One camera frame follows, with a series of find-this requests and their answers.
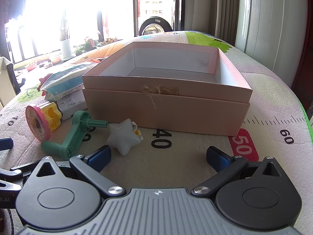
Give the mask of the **white charger box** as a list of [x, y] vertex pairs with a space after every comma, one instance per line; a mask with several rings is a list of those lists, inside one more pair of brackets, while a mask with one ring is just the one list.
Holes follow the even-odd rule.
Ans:
[[83, 91], [73, 92], [56, 102], [59, 111], [62, 113], [62, 121], [71, 117], [76, 111], [86, 110], [87, 105], [84, 99]]

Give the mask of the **colourful play mat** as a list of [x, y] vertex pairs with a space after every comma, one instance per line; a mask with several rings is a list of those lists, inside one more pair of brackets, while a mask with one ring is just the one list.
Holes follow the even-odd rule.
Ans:
[[[192, 43], [226, 49], [226, 56], [237, 67], [253, 90], [250, 109], [237, 137], [191, 134], [140, 128], [144, 140], [126, 156], [112, 151], [111, 162], [102, 174], [125, 189], [193, 186], [214, 176], [206, 162], [206, 150], [215, 146], [228, 155], [242, 154], [249, 161], [273, 156], [285, 170], [302, 199], [302, 210], [295, 228], [312, 234], [312, 122], [294, 92], [271, 70], [235, 47], [213, 40], [199, 32], [153, 34], [114, 42], [88, 52], [71, 63], [104, 58], [132, 41]], [[33, 88], [21, 92], [1, 110], [1, 138], [10, 137], [11, 150], [1, 151], [1, 168], [41, 159], [46, 154], [32, 135], [25, 119], [25, 108], [38, 105], [44, 97], [37, 91], [39, 79], [29, 80]]]

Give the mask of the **pink cardboard box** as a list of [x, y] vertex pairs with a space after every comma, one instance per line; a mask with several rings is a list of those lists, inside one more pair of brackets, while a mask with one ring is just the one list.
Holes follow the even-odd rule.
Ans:
[[223, 136], [237, 134], [253, 92], [222, 50], [186, 43], [134, 41], [82, 81], [94, 119]]

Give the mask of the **white star toy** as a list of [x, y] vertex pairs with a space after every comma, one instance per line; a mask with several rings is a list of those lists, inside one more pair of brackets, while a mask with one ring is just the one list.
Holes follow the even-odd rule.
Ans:
[[130, 149], [141, 144], [143, 136], [137, 129], [137, 124], [130, 118], [119, 124], [109, 124], [109, 136], [106, 144], [117, 149], [122, 156], [126, 156]]

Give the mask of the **round washing machine door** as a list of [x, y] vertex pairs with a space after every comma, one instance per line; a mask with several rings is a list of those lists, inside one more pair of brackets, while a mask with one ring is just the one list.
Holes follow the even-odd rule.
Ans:
[[159, 16], [152, 16], [142, 23], [139, 29], [139, 35], [143, 36], [154, 33], [165, 33], [171, 31], [172, 27], [167, 20]]

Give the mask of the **grey curtain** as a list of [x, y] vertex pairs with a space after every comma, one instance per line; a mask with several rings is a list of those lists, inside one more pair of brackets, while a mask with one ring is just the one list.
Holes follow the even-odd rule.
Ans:
[[183, 0], [181, 28], [215, 36], [235, 44], [239, 0]]

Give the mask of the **green plastic crank handle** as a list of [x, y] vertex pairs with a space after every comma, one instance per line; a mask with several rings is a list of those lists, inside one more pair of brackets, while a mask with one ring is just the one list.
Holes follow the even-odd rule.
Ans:
[[94, 120], [88, 111], [77, 111], [72, 117], [72, 126], [62, 144], [52, 141], [43, 141], [41, 149], [51, 155], [60, 156], [63, 160], [69, 160], [77, 155], [78, 149], [86, 134], [91, 128], [107, 128], [105, 120]]

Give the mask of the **white plant pot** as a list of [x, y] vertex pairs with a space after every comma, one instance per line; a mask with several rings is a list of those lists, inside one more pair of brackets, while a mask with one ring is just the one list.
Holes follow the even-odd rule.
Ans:
[[74, 57], [75, 52], [73, 51], [73, 45], [70, 39], [65, 39], [60, 42], [60, 51], [62, 53], [62, 60], [69, 60]]

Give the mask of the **blue wet cotton pack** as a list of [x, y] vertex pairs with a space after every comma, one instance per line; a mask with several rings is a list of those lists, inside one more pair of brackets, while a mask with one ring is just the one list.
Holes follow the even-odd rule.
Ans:
[[82, 75], [97, 64], [97, 62], [86, 61], [53, 73], [41, 87], [48, 92], [48, 101], [58, 101], [73, 92], [82, 90]]

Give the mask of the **pink yellow round toy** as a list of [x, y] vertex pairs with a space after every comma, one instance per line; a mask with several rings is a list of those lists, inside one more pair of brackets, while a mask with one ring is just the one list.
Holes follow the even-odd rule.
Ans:
[[38, 106], [27, 106], [25, 117], [32, 134], [41, 142], [49, 140], [62, 123], [62, 113], [55, 102], [49, 101]]

